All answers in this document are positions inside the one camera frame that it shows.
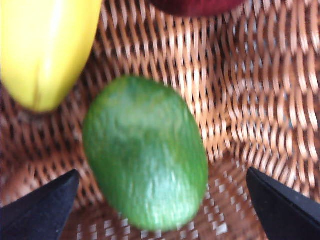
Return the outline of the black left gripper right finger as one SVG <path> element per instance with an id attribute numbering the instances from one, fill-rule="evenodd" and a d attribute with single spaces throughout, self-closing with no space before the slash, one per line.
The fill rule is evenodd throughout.
<path id="1" fill-rule="evenodd" d="M 320 204 L 250 167 L 246 183 L 261 225 L 270 240 L 318 240 Z"/>

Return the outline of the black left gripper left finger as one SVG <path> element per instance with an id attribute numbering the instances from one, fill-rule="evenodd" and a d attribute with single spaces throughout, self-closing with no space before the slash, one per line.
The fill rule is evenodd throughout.
<path id="1" fill-rule="evenodd" d="M 79 187 L 73 169 L 0 209 L 2 240 L 58 240 Z"/>

